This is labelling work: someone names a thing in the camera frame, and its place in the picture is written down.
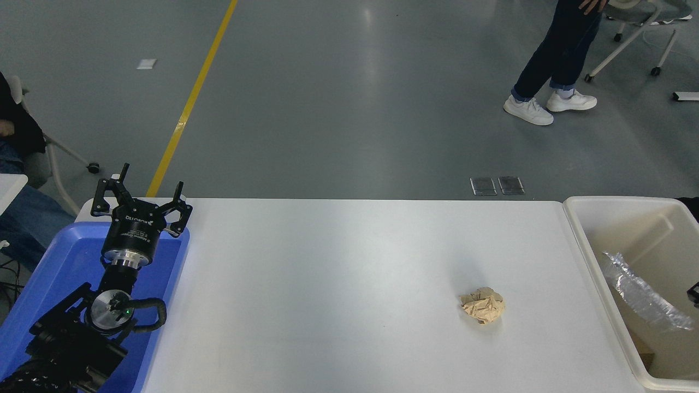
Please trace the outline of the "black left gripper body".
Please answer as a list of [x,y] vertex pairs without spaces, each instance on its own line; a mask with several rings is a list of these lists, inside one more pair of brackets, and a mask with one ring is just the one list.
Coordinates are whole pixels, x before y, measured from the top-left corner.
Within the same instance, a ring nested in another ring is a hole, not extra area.
[[129,251],[142,258],[154,257],[165,227],[164,216],[158,209],[157,204],[146,201],[114,208],[102,256],[112,258],[118,251]]

